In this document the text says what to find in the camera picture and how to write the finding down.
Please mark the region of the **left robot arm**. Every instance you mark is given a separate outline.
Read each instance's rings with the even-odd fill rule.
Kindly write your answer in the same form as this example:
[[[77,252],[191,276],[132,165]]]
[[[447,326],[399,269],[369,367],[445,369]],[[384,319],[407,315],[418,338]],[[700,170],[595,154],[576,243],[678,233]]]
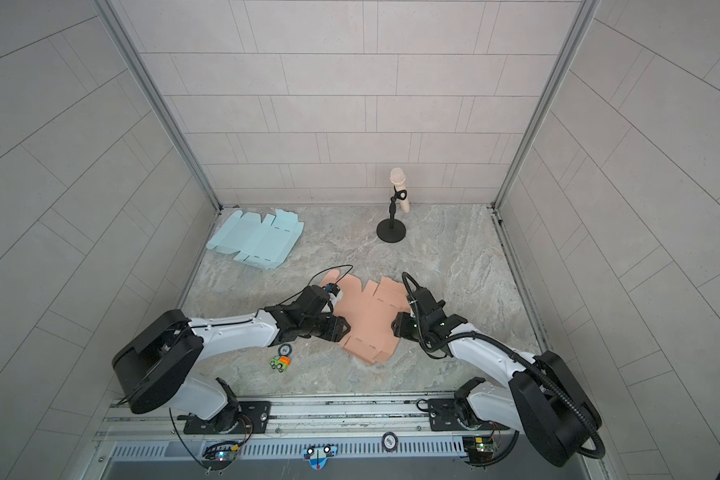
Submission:
[[[309,285],[287,305],[278,304],[234,317],[190,318],[168,310],[122,348],[112,367],[122,402],[134,414],[166,406],[211,421],[231,410],[234,396],[220,380],[206,380],[195,364],[247,348],[289,344],[316,337],[338,343],[351,327],[334,313],[342,292],[335,283]]]

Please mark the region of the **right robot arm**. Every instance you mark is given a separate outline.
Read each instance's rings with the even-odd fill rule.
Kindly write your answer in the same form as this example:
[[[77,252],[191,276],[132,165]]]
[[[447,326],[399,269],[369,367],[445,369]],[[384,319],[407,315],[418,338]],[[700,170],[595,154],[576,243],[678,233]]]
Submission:
[[[465,361],[498,382],[507,394],[493,393],[482,377],[454,395],[455,415],[467,428],[493,422],[524,435],[548,463],[561,467],[578,454],[599,460],[606,447],[602,419],[562,358],[513,349],[480,332],[428,290],[408,296],[411,311],[392,323],[395,336],[415,341],[429,355]]]

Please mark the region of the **pink paper box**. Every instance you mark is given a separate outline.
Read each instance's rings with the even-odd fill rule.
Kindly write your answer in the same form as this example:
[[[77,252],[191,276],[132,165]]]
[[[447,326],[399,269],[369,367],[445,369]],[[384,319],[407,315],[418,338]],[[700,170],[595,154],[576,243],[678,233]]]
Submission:
[[[338,269],[330,270],[319,283],[320,286],[336,283],[341,292],[334,314],[346,319],[350,331],[339,344],[367,364],[386,363],[399,343],[392,323],[398,313],[410,312],[403,284],[382,277],[379,282],[368,281],[363,286],[353,275],[342,280],[339,276]]]

